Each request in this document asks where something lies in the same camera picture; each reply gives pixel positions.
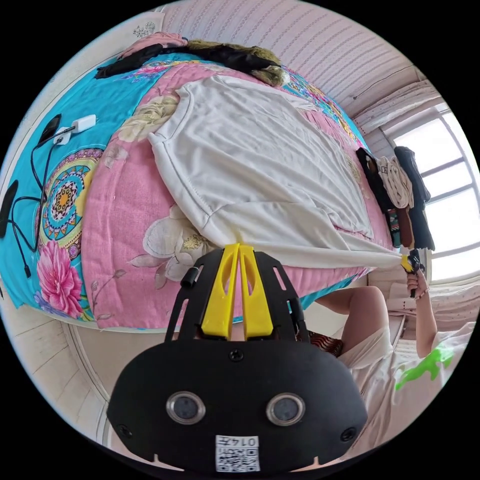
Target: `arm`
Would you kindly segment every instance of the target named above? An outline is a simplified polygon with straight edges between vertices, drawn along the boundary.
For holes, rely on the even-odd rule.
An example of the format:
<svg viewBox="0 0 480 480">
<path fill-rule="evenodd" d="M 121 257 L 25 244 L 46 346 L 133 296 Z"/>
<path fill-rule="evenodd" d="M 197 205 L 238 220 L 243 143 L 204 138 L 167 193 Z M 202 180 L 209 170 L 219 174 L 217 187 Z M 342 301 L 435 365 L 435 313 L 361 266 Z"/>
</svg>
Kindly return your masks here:
<svg viewBox="0 0 480 480">
<path fill-rule="evenodd" d="M 419 270 L 418 276 L 408 275 L 408 290 L 416 289 L 416 352 L 422 359 L 432 351 L 437 322 L 435 321 L 429 288 L 424 274 Z"/>
</svg>

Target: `window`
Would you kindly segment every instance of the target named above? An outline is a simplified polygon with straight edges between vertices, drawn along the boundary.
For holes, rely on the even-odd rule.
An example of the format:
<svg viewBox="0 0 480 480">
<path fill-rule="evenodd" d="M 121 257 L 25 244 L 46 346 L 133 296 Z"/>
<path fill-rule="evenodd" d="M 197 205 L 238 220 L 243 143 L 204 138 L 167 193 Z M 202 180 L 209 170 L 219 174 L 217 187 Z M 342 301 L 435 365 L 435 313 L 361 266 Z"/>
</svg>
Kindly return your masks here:
<svg viewBox="0 0 480 480">
<path fill-rule="evenodd" d="M 395 146 L 415 152 L 431 200 L 425 216 L 435 243 L 427 254 L 430 280 L 473 277 L 480 272 L 480 172 L 454 114 L 437 105 L 385 132 Z"/>
</svg>

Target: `white t-shirt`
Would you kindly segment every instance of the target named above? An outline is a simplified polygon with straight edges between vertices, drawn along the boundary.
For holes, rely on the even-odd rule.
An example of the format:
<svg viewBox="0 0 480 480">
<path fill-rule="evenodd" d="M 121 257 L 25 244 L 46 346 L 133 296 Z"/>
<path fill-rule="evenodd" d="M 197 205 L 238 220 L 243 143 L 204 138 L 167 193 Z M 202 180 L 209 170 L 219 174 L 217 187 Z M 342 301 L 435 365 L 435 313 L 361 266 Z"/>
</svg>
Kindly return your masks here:
<svg viewBox="0 0 480 480">
<path fill-rule="evenodd" d="M 353 160 L 298 110 L 315 109 L 310 102 L 229 76 L 177 93 L 176 111 L 148 139 L 176 204 L 210 242 L 250 245 L 300 268 L 400 263 L 346 233 L 373 236 Z"/>
<path fill-rule="evenodd" d="M 455 370 L 475 322 L 455 332 L 439 332 L 423 359 L 405 359 L 395 352 L 371 365 L 350 367 L 368 411 L 362 433 L 342 457 L 347 460 L 388 442 L 430 405 Z"/>
</svg>

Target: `label sticker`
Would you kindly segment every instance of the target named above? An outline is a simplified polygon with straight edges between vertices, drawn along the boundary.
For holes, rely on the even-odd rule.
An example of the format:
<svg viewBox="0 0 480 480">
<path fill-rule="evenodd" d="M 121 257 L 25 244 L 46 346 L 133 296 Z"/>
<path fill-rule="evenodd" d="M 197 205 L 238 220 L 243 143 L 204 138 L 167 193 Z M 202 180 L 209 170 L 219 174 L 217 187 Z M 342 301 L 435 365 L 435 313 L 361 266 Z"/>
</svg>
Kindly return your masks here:
<svg viewBox="0 0 480 480">
<path fill-rule="evenodd" d="M 257 436 L 215 436 L 217 472 L 259 472 L 259 438 Z"/>
</svg>

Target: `curtain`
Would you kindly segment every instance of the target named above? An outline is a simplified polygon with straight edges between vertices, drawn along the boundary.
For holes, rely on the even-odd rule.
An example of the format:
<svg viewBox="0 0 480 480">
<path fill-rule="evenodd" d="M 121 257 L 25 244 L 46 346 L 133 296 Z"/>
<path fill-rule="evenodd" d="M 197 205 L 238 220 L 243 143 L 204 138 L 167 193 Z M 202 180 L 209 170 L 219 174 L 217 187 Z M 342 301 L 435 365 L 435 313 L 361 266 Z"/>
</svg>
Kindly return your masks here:
<svg viewBox="0 0 480 480">
<path fill-rule="evenodd" d="M 439 92 L 428 80 L 418 81 L 377 101 L 356 115 L 353 121 L 362 135 L 367 135 L 425 102 L 438 98 Z"/>
</svg>

